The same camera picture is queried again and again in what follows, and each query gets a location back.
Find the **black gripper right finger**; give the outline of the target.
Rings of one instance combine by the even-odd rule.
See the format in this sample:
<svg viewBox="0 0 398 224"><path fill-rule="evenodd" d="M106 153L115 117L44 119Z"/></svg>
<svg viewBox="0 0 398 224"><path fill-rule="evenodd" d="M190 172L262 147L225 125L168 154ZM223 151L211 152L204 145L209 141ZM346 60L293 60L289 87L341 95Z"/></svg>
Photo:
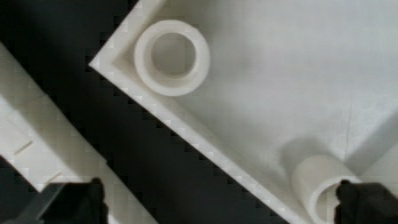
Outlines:
<svg viewBox="0 0 398 224"><path fill-rule="evenodd" d="M333 224L398 224L398 198L380 183L341 181Z"/></svg>

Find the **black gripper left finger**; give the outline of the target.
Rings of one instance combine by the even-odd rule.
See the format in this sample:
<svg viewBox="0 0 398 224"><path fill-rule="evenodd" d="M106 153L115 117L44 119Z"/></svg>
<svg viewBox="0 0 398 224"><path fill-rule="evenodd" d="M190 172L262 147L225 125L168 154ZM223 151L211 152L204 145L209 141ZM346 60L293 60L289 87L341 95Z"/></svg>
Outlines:
<svg viewBox="0 0 398 224"><path fill-rule="evenodd" d="M33 197L12 224L108 224L104 185L88 182L55 182Z"/></svg>

